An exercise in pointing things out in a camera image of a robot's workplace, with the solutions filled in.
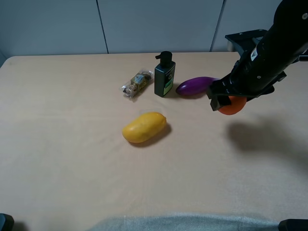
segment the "black bottle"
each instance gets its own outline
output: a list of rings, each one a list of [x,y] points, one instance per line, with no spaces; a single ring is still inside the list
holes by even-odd
[[[173,86],[175,62],[172,61],[172,53],[169,51],[161,52],[156,59],[160,59],[160,64],[155,68],[154,93],[164,97]]]

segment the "bottle cap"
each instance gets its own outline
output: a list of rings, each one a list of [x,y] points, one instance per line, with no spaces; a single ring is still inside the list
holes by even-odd
[[[162,67],[171,67],[172,53],[169,51],[163,51],[160,55],[155,56],[156,59],[160,59],[160,64]]]

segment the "green label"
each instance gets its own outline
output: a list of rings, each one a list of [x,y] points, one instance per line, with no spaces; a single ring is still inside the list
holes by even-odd
[[[172,86],[173,86],[173,78],[165,85],[164,95],[166,95],[168,91],[171,90]]]

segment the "yellow mango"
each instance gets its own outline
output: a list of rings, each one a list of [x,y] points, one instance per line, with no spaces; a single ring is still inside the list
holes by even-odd
[[[159,133],[167,124],[166,117],[158,112],[142,114],[122,130],[123,137],[131,143],[141,143]]]

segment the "plastic wrapper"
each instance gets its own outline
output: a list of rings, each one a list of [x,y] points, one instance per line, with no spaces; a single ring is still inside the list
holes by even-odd
[[[129,82],[123,85],[120,89],[124,95],[133,98],[143,88],[145,88],[153,78],[153,72],[149,70],[140,70]]]

